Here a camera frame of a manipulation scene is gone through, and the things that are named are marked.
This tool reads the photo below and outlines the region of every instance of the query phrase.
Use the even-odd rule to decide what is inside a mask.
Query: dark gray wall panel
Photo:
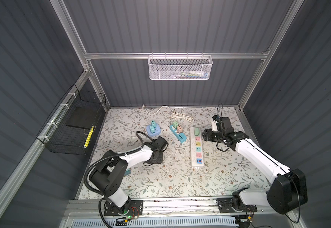
[[[0,1],[0,189],[82,71],[49,1]],[[64,211],[63,202],[76,193],[87,160],[43,152],[2,220],[57,223]],[[58,197],[52,200],[42,194],[34,200],[33,194],[25,192],[26,198],[20,198],[25,186],[50,190]],[[20,202],[20,207],[12,210],[15,202]],[[28,216],[28,211],[35,212],[33,207],[44,207],[46,202],[50,202],[51,212],[36,211],[36,217]]]
[[[0,228],[58,227],[89,157],[45,149],[1,217]]]
[[[146,60],[92,60],[112,107],[237,105],[260,60],[214,60],[209,80],[150,80]]]
[[[291,2],[65,0],[87,52],[262,52]]]
[[[331,225],[331,1],[304,2],[244,111],[261,147],[306,174],[308,227]]]

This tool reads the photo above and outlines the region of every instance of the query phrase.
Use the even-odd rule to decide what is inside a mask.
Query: black wire basket
[[[53,153],[78,155],[91,153],[105,118],[105,104],[104,94],[77,90],[67,104],[61,105],[58,116],[48,123],[56,108],[53,110],[40,130],[42,132],[43,129],[49,128],[47,133],[45,135],[39,133],[36,137]],[[86,118],[85,127],[73,125],[73,115],[78,116],[79,110],[80,117]]]

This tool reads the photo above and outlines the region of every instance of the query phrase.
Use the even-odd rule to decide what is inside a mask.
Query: white cable
[[[193,117],[192,117],[190,114],[188,114],[188,113],[180,113],[180,112],[176,112],[176,111],[174,111],[173,109],[171,109],[170,107],[168,107],[168,106],[166,106],[166,105],[163,105],[162,107],[159,108],[158,111],[156,111],[156,112],[154,112],[154,113],[150,113],[150,112],[148,112],[148,111],[145,109],[145,105],[143,105],[143,110],[144,110],[146,113],[150,114],[150,115],[154,115],[154,114],[156,114],[157,112],[159,112],[163,107],[169,108],[169,109],[172,111],[172,115],[171,115],[171,117],[173,118],[172,122],[175,121],[175,120],[177,120],[177,119],[183,118],[183,119],[187,120],[188,122],[193,121],[194,126],[196,126],[195,120],[193,119]]]
[[[136,137],[136,136],[135,136],[135,137],[131,137],[131,138],[129,138],[129,139],[128,139],[128,145],[129,145],[129,146],[134,145],[134,144],[138,141],[138,139],[139,139],[139,138]]]

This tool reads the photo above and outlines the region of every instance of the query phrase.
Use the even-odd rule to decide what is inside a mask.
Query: floral tablecloth
[[[211,128],[210,119],[216,114],[215,107],[209,108],[173,108],[177,112],[189,113],[196,126],[203,131]],[[233,107],[224,107],[223,116],[230,118],[235,131],[243,131]],[[142,163],[131,168],[131,174],[123,178],[121,187],[131,198],[145,197],[187,197],[187,196],[222,196],[231,195],[245,186],[267,188],[268,182],[263,174],[246,158],[232,149],[221,152],[216,143],[202,141],[205,167],[191,167],[190,127],[192,122],[179,119],[183,132],[187,136],[186,144],[180,145],[169,130],[172,120],[171,110],[163,108],[155,115],[143,109],[110,109],[99,137],[92,162],[100,159],[107,150],[124,152],[140,145],[133,145],[129,138],[135,131],[144,131],[150,121],[156,121],[169,145],[163,153],[163,164],[145,167]],[[82,186],[79,199],[97,199],[100,195]]]

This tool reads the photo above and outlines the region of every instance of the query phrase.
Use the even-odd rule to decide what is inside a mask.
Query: white power strip
[[[204,166],[202,136],[199,127],[190,127],[191,135],[191,166],[196,169]]]

